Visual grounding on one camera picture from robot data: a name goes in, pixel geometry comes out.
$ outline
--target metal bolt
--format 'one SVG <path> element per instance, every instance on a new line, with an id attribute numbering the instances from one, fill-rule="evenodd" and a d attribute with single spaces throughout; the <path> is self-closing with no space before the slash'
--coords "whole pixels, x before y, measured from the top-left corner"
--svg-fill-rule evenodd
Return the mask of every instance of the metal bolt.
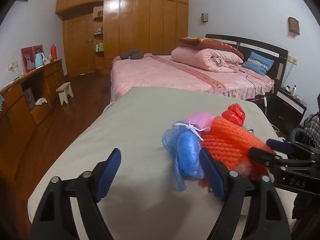
<path id="1" fill-rule="evenodd" d="M 262 176 L 262 180 L 268 182 L 270 181 L 270 178 L 268 176 Z"/>
<path id="2" fill-rule="evenodd" d="M 239 175 L 238 172 L 236 172 L 236 171 L 230 171 L 229 174 L 232 177 L 237 177 Z"/>
<path id="3" fill-rule="evenodd" d="M 84 173 L 82 173 L 82 176 L 83 176 L 84 178 L 90 177 L 90 176 L 91 176 L 91 171 L 85 171 Z"/>
<path id="4" fill-rule="evenodd" d="M 59 177 L 53 177 L 52 179 L 51 179 L 51 182 L 52 183 L 57 183 L 59 181 Z"/>

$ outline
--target plaid cloth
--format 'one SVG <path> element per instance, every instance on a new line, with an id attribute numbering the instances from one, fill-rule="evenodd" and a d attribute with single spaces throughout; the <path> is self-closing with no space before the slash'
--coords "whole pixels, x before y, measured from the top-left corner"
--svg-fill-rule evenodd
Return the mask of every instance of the plaid cloth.
<path id="1" fill-rule="evenodd" d="M 320 113 L 311 114 L 305 121 L 304 121 L 304 130 L 309 134 L 312 135 L 313 138 L 320 143 Z"/>

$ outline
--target blue electric kettle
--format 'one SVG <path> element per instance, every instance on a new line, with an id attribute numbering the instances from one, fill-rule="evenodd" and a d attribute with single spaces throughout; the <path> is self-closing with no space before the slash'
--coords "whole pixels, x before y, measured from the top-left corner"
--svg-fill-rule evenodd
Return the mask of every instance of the blue electric kettle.
<path id="1" fill-rule="evenodd" d="M 40 52 L 40 53 L 36 54 L 36 59 L 35 59 L 36 68 L 43 66 L 44 65 L 43 62 L 44 62 L 44 54 L 43 54 L 43 52 Z"/>

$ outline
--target white wall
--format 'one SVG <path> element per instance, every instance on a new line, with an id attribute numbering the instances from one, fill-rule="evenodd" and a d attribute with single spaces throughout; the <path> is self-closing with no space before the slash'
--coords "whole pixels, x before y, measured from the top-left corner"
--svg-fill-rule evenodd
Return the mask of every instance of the white wall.
<path id="1" fill-rule="evenodd" d="M 18 70 L 8 70 L 8 63 L 18 61 L 23 66 L 21 48 L 43 45 L 50 54 L 54 43 L 58 58 L 64 59 L 62 21 L 55 14 L 56 0 L 16 1 L 0 25 L 0 89 L 18 77 Z"/>
<path id="2" fill-rule="evenodd" d="M 201 13 L 209 14 L 203 25 Z M 300 24 L 300 36 L 288 34 L 288 17 Z M 298 59 L 285 85 L 297 85 L 308 104 L 304 118 L 318 112 L 320 91 L 320 27 L 303 0 L 189 0 L 189 36 L 233 35 L 287 49 Z"/>

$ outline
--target blue pillow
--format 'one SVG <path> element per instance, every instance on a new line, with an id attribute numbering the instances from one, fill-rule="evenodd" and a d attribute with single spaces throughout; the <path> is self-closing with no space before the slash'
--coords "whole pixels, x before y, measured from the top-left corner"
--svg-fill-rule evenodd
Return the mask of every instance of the blue pillow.
<path id="1" fill-rule="evenodd" d="M 244 62 L 242 66 L 264 76 L 272 67 L 273 62 L 274 60 L 265 58 L 257 53 L 251 52 L 248 61 Z"/>

